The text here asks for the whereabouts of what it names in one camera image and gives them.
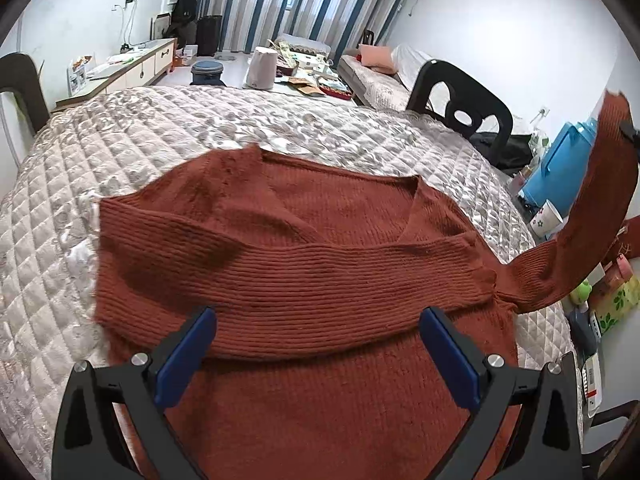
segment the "blue gripper pad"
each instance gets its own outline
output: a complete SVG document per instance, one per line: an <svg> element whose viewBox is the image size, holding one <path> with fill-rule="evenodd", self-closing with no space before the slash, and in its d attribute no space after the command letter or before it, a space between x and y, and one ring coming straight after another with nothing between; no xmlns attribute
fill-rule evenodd
<svg viewBox="0 0 640 480"><path fill-rule="evenodd" d="M164 410L178 402L216 336L216 314L206 308L158 372L154 404Z"/></svg>
<svg viewBox="0 0 640 480"><path fill-rule="evenodd" d="M480 377L454 340L468 338L459 333L441 311L436 312L434 308L425 308L422 311L418 329L422 343L456 405L474 412L480 406Z"/></svg>

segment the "white wall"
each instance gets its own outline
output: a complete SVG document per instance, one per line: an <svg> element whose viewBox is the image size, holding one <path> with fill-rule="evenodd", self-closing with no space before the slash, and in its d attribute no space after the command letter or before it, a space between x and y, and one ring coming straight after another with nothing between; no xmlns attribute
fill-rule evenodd
<svg viewBox="0 0 640 480"><path fill-rule="evenodd" d="M619 36L618 58L607 83L607 89L625 94L631 106L635 126L640 126L640 61L624 34ZM602 101L593 116L597 117ZM627 217L640 214L640 185L629 205ZM640 258L631 261L636 276L640 276ZM640 400L640 308L634 309L623 322L602 337L602 357L605 378L601 410L619 406L628 400ZM619 419L589 430L584 440L585 452L591 452L616 438L625 419Z"/></svg>
<svg viewBox="0 0 640 480"><path fill-rule="evenodd" d="M131 43L149 39L152 17L171 10L167 2L138 0ZM124 6L125 0L31 0L21 16L21 26L16 24L0 46L0 55L19 50L29 54L38 68L44 62L40 84L47 106L53 109L56 101L68 97L66 67L71 60L92 55L100 63L120 50L122 14L120 10L112 10L116 4ZM125 21L131 11L132 4L129 4ZM3 94L0 96L0 199L12 188L17 174L7 135L21 161L32 139L13 97Z"/></svg>
<svg viewBox="0 0 640 480"><path fill-rule="evenodd" d="M388 43L409 43L487 86L554 138L589 117L616 59L620 29L600 0L406 0Z"/></svg>

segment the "suitcase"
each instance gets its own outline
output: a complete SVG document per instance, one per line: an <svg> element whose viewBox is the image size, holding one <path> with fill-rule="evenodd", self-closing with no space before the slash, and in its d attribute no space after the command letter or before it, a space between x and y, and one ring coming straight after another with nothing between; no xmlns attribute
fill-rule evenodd
<svg viewBox="0 0 640 480"><path fill-rule="evenodd" d="M205 16L198 20L196 30L196 44L198 56L214 56L220 43L220 28L222 16Z"/></svg>

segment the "electrical cord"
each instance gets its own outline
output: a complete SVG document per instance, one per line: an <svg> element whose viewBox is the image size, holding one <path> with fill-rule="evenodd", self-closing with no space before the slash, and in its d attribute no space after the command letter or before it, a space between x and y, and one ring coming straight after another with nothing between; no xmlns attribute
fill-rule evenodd
<svg viewBox="0 0 640 480"><path fill-rule="evenodd" d="M9 124L6 121L6 115L4 114L4 104L2 103L2 97L0 97L0 124L4 130L4 136L6 137L6 143L9 145L9 152L14 159L15 165L20 168L20 158L15 151L14 142L9 134Z"/></svg>
<svg viewBox="0 0 640 480"><path fill-rule="evenodd" d="M133 10L131 11L131 15L129 16L129 21L127 22L127 27L129 27L129 36L127 37L127 43L131 45L131 33L133 31L133 23L136 19L136 9L138 8L138 1L133 0Z"/></svg>
<svg viewBox="0 0 640 480"><path fill-rule="evenodd" d="M414 9L415 9L415 6L418 4L418 1L419 0L414 1L414 4L412 5L411 10L409 11L409 17L414 15Z"/></svg>
<svg viewBox="0 0 640 480"><path fill-rule="evenodd" d="M124 7L118 4L115 4L113 6L113 9L111 10L117 10L116 7L120 8L120 31L118 33L118 43L120 43L120 37L122 37L122 43L124 43Z"/></svg>

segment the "knit cardigan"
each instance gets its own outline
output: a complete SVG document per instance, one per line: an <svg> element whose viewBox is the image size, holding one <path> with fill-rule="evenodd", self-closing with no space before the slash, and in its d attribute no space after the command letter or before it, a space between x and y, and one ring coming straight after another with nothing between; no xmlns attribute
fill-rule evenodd
<svg viewBox="0 0 640 480"><path fill-rule="evenodd" d="M514 313L567 295L622 224L638 177L618 127L629 119L626 99L607 95L567 225L506 265L419 177L257 146L211 151L103 199L95 317L111 360L213 305L215 341L168 411L209 478L423 479L468 413L420 342L418 315L439 306L482 351L517 365ZM480 478L495 470L515 415Z"/></svg>

